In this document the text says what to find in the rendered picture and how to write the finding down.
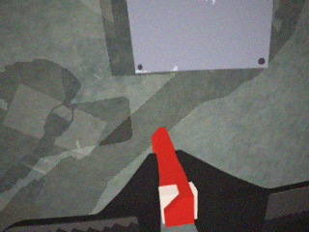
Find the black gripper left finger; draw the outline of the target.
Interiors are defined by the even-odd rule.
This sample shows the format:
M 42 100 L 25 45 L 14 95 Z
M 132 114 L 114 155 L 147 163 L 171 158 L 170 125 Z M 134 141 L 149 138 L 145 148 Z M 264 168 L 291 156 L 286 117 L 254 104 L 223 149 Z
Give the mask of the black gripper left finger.
M 24 219 L 3 232 L 161 232 L 158 187 L 158 162 L 152 153 L 98 214 Z

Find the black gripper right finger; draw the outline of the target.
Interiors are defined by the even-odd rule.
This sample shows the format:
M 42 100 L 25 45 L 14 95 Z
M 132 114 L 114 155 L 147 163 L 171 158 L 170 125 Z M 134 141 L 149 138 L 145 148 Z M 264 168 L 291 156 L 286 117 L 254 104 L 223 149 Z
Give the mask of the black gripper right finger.
M 276 232 L 285 222 L 309 217 L 309 180 L 262 188 L 182 150 L 175 153 L 197 189 L 198 232 Z

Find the grey sloped panel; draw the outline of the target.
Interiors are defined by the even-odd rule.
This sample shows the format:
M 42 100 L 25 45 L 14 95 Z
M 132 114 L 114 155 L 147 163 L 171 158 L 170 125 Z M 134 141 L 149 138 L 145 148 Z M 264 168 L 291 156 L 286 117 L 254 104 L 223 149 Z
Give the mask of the grey sloped panel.
M 268 68 L 273 0 L 126 0 L 136 73 Z

